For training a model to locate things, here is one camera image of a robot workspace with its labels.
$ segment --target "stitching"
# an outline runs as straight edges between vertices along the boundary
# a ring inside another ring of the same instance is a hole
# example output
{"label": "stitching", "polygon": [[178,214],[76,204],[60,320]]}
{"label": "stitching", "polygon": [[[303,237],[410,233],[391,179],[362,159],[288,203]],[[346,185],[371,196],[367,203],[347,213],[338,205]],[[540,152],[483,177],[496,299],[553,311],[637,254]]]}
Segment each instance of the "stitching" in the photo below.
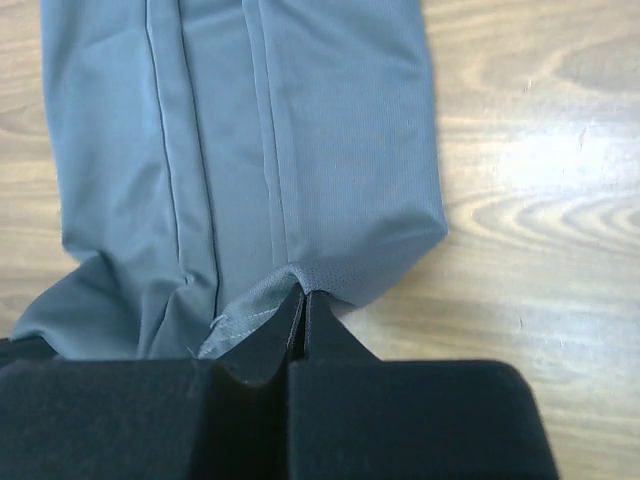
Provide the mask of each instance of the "stitching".
{"label": "stitching", "polygon": [[173,214],[173,228],[175,232],[175,241],[176,241],[176,259],[178,261],[178,268],[180,269],[180,274],[183,277],[183,280],[186,282],[186,276],[182,271],[182,263],[180,262],[180,235],[178,233],[178,215],[176,213],[176,200],[173,191],[173,176],[171,174],[171,163],[169,162],[169,152],[167,150],[167,134],[166,134],[166,126],[164,123],[164,112],[162,110],[162,103],[160,101],[160,90],[158,86],[158,69],[156,65],[156,53],[153,48],[153,42],[151,41],[151,32],[150,32],[150,21],[149,21],[149,0],[145,1],[144,4],[144,31],[147,38],[147,45],[149,47],[149,53],[151,54],[151,67],[153,68],[153,79],[155,82],[155,91],[156,91],[156,101],[158,103],[158,116],[160,117],[160,130],[162,132],[162,149],[164,151],[164,159],[167,168],[167,179],[169,182],[169,198],[171,199],[171,210]]}
{"label": "stitching", "polygon": [[[262,312],[254,313],[253,315],[249,315],[247,317],[242,317],[242,318],[236,320],[236,322],[243,322],[243,321],[248,320],[250,318],[255,318],[255,317],[259,317],[261,315],[266,315],[267,313],[273,313],[276,310],[278,310],[278,308],[279,307],[271,308],[269,310],[264,310]],[[255,332],[258,328],[260,328],[260,326],[254,327],[254,328],[250,328],[249,330],[245,330],[245,331],[243,331],[241,333],[236,333],[235,335],[231,335],[230,337],[225,337],[224,340],[222,340],[222,341],[233,340],[234,338],[250,335],[253,332]],[[211,347],[207,348],[206,350],[201,351],[199,356],[200,357],[204,357],[208,353],[211,353],[215,348],[216,348],[216,345],[212,345]]]}

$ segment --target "wooden table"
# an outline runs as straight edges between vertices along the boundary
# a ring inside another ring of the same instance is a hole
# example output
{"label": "wooden table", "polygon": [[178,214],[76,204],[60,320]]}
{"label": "wooden table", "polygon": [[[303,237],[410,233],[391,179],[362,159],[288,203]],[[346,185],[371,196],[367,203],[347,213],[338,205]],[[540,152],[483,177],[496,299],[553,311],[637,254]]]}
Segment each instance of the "wooden table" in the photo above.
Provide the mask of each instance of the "wooden table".
{"label": "wooden table", "polygon": [[[640,3],[430,0],[448,239],[348,326],[530,381],[565,478],[640,478]],[[59,246],[35,0],[0,0],[0,328]]]}

